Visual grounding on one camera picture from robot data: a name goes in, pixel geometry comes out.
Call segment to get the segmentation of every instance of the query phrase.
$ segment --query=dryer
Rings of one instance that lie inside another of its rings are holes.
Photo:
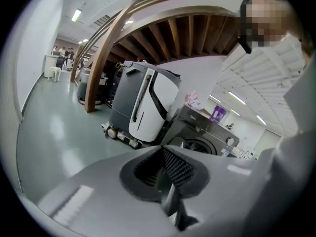
[[[184,105],[161,145],[175,145],[210,155],[234,157],[231,152],[238,143],[239,138],[224,126]]]

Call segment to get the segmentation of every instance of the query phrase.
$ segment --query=purple box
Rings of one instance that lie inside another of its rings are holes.
[[[215,121],[217,123],[221,122],[223,117],[226,115],[226,112],[227,111],[223,107],[217,105],[213,111],[213,114],[211,116],[211,120]]]

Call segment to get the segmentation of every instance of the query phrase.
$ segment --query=wooden stair railing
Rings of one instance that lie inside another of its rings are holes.
[[[98,85],[103,71],[103,67],[107,60],[106,58],[110,54],[110,51],[113,47],[115,40],[118,38],[121,29],[123,28],[127,19],[129,18],[128,13],[134,8],[135,4],[137,4],[138,2],[140,2],[140,0],[132,0],[132,2],[120,12],[120,14],[116,17],[116,19],[110,26],[107,38],[103,40],[103,43],[100,45],[98,51],[95,53],[95,58],[91,67],[87,91],[85,95],[84,108],[88,113],[94,111]]]
[[[169,1],[169,0],[143,0],[137,3],[131,11],[128,12],[127,16],[128,18],[133,15],[134,13],[145,9],[149,6],[155,5],[160,2]],[[78,54],[74,61],[73,68],[77,68],[78,64],[81,62],[81,60],[84,58],[86,53],[95,45],[95,43],[108,31],[116,17],[121,13],[118,12],[113,17],[111,17],[107,22],[105,22],[96,32],[92,35],[92,37],[87,41],[87,43],[84,45],[83,50]]]

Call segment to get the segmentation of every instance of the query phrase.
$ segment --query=white stool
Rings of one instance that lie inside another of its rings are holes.
[[[49,69],[49,71],[50,72],[53,72],[53,74],[52,74],[52,78],[53,78],[53,75],[55,74],[55,80],[54,81],[56,81],[56,75],[57,75],[57,73],[59,73],[59,75],[58,75],[58,81],[59,81],[59,79],[60,79],[60,74],[61,74],[61,68],[58,68],[58,67],[50,67],[50,69]]]

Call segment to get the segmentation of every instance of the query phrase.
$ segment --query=white shirt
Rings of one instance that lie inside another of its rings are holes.
[[[63,56],[63,57],[65,56],[65,50],[64,49],[61,48],[61,49],[58,50],[58,52],[60,52],[61,56]]]

